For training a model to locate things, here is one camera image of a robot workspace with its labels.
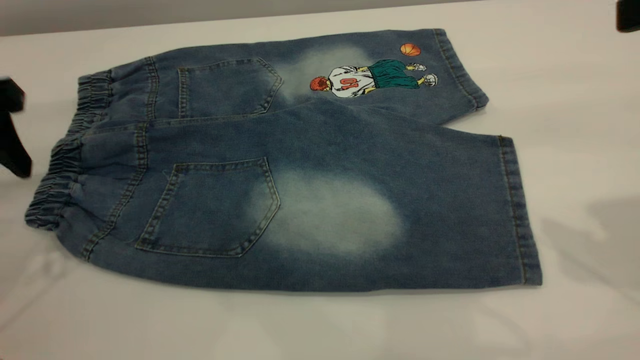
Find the orange basketball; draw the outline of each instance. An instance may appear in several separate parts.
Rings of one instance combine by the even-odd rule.
[[[400,52],[407,56],[418,56],[420,54],[420,48],[415,44],[405,44],[400,47]]]

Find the denim shorts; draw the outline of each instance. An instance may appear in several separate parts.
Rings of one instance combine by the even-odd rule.
[[[440,126],[487,102],[441,29],[169,51],[79,80],[26,222],[187,286],[540,285],[512,140]]]

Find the hem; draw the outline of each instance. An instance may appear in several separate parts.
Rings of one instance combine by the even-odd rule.
[[[509,199],[511,201],[516,245],[522,267],[522,284],[539,286],[542,285],[542,269],[540,267],[538,249],[529,223],[527,203],[524,197],[515,146],[511,138],[498,136],[498,141],[500,142],[502,166],[504,167]]]
[[[451,45],[447,37],[447,33],[443,29],[434,29],[433,33],[435,34],[436,42],[440,46],[440,52],[449,65],[449,69],[454,78],[456,78],[458,85],[464,93],[473,100],[475,104],[474,111],[484,108],[489,102],[489,97],[487,97],[484,91],[480,89],[480,86],[471,79],[471,76],[469,76],[465,70],[465,67],[462,65],[456,51],[453,49],[453,45]]]
[[[104,117],[111,98],[110,71],[86,75],[78,80],[78,105],[67,134],[51,151],[49,170],[40,181],[24,216],[28,226],[55,230],[62,209],[71,200],[71,190],[81,174],[81,137]]]

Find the white surface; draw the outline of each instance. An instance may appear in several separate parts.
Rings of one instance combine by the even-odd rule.
[[[0,0],[0,36],[472,0]]]
[[[15,123],[34,160],[30,180],[0,176],[0,357],[638,359],[640,32],[617,33],[614,9],[479,1],[0,38],[0,69],[28,95]],[[515,139],[541,288],[194,290],[84,264],[24,225],[82,74],[189,45],[437,27],[491,99],[452,127]]]

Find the cartoon character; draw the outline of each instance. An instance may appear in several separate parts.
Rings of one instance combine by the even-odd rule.
[[[337,97],[358,97],[380,88],[417,89],[421,84],[435,86],[438,77],[426,74],[419,79],[404,72],[425,71],[426,66],[418,63],[409,65],[393,59],[384,59],[368,67],[341,66],[331,71],[329,77],[318,76],[311,81],[311,90],[331,91]]]

